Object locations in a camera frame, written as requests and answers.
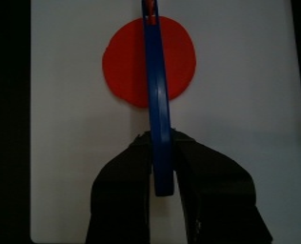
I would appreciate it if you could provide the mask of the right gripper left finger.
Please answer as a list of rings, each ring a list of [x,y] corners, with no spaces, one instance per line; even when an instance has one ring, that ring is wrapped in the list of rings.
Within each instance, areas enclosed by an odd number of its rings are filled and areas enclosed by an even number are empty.
[[[97,176],[85,244],[152,244],[150,175],[152,133],[145,132]]]

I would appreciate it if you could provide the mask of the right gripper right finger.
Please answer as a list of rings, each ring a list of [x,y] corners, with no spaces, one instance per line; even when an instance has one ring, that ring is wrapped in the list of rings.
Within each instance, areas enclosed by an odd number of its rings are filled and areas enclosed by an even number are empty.
[[[272,244],[252,175],[185,133],[173,136],[188,244]]]

